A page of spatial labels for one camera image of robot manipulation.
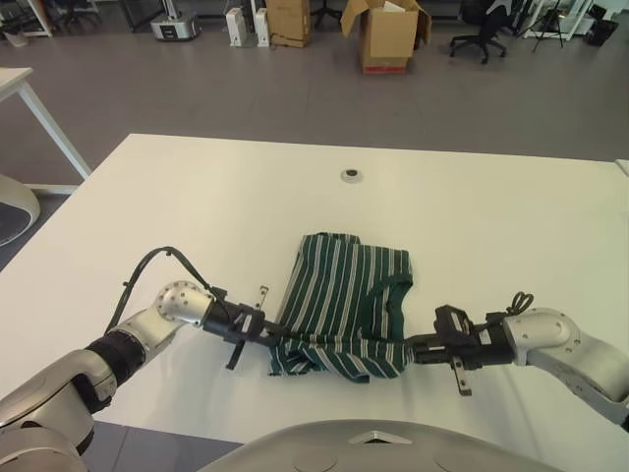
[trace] open cardboard box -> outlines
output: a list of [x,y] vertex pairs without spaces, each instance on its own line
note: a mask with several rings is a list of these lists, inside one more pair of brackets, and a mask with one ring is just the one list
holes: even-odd
[[361,18],[361,63],[365,73],[404,72],[413,55],[415,35],[430,41],[432,20],[415,0],[388,0],[404,11],[383,8],[385,0],[349,0],[341,18],[347,37]]

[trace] cardboard box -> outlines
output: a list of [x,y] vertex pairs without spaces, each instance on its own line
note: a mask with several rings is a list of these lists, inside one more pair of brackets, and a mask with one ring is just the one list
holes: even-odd
[[430,15],[415,0],[349,0],[341,18],[345,37],[359,17],[364,73],[404,72],[413,55],[416,33],[424,43],[430,41]]
[[266,0],[271,44],[304,47],[311,38],[309,0]]

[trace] black cable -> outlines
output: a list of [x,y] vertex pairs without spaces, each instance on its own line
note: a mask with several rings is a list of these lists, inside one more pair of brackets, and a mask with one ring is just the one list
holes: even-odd
[[[131,297],[131,292],[133,291],[134,286],[136,285],[138,278],[140,278],[140,275],[142,274],[143,270],[146,268],[146,266],[148,266],[148,263],[159,253],[164,253],[164,252],[166,253],[166,256],[175,256],[175,259],[179,261],[179,263],[190,273],[190,275],[194,277],[202,285],[202,287],[205,290],[212,293],[212,287],[209,285],[209,283],[207,283],[203,279],[203,277],[201,277],[197,269],[192,265],[190,261],[188,261],[186,256],[184,256],[178,249],[173,248],[172,246],[164,246],[163,248],[153,249],[148,254],[146,254],[146,256],[142,258],[142,260],[140,261],[138,265],[136,265],[136,268],[131,274],[131,277],[129,277],[129,280],[123,283],[123,285],[125,286],[125,289],[123,290],[122,295],[120,296],[120,300],[118,300],[118,305],[116,306],[116,310],[114,311],[114,314],[111,317],[109,324],[107,325],[107,329],[105,330],[105,333],[120,322],[120,318],[122,317],[122,313],[124,312],[125,307],[127,306],[129,297]],[[216,297],[216,301],[223,308],[223,310],[225,310],[225,313],[227,313],[227,309],[225,308],[222,301],[218,297]]]
[[515,317],[524,313],[533,304],[534,299],[535,297],[532,293],[516,293],[513,296],[513,300],[511,301],[511,306],[507,307],[500,317],[497,317],[494,320],[491,320],[490,322],[487,322],[485,324],[480,324],[476,326],[477,331],[483,331],[484,329],[488,329],[489,327],[499,325],[500,323],[502,323],[502,320],[507,317]]
[[507,317],[513,317],[524,313],[532,304],[535,297],[532,293],[518,292],[511,301],[511,306],[507,307]]

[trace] folded shirt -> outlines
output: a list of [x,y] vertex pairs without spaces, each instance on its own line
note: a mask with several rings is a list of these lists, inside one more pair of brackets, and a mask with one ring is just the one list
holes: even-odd
[[413,361],[402,300],[413,285],[407,251],[357,236],[305,236],[278,322],[291,334],[271,348],[272,375],[332,371],[358,383],[394,378]]

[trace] floor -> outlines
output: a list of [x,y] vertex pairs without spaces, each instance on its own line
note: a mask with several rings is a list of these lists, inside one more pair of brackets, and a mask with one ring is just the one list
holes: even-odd
[[[531,39],[502,36],[505,59],[480,64],[449,38],[474,29],[437,23],[409,71],[360,73],[356,38],[335,25],[295,48],[230,48],[217,22],[188,43],[129,34],[117,8],[98,30],[0,42],[0,64],[31,66],[30,83],[86,161],[96,167],[129,133],[373,148],[495,152],[612,161],[629,139],[629,15],[603,48],[575,38],[531,53]],[[18,97],[0,105],[0,173],[25,182],[79,183]],[[0,269],[64,199],[0,249]],[[237,447],[97,423],[92,472],[193,471]]]

